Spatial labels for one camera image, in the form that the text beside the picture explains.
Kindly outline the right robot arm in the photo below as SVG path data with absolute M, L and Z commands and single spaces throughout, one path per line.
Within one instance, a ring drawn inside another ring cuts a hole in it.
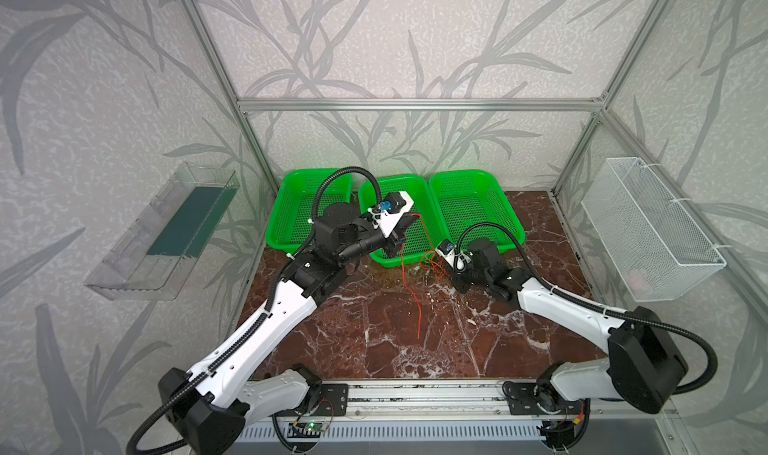
M 529 314 L 544 317 L 600 349 L 601 359 L 557 362 L 538 377 L 532 395 L 540 408 L 555 413 L 567 402 L 623 401 L 656 414 L 669 398 L 696 391 L 716 375 L 715 349 L 694 332 L 664 323 L 639 306 L 633 310 L 600 304 L 543 278 L 524 257 L 509 265 L 487 237 L 468 242 L 476 223 L 456 243 L 442 241 L 437 254 L 448 264 L 453 287 L 466 293 L 483 289 Z

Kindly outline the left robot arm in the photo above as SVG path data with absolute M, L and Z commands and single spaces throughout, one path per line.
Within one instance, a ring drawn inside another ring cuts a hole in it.
M 375 200 L 365 210 L 350 202 L 320 206 L 326 189 L 349 174 L 364 176 Z M 395 254 L 415 222 L 414 200 L 405 191 L 383 193 L 366 169 L 336 170 L 319 185 L 307 222 L 310 232 L 271 282 L 265 302 L 221 345 L 188 370 L 170 369 L 158 388 L 162 404 L 127 442 L 128 454 L 140 454 L 140 440 L 166 419 L 179 440 L 153 448 L 167 454 L 189 447 L 196 454 L 223 454 L 250 423 L 300 406 L 311 376 L 297 369 L 247 383 L 279 343 L 317 310 L 346 280 L 347 267 L 378 250 Z

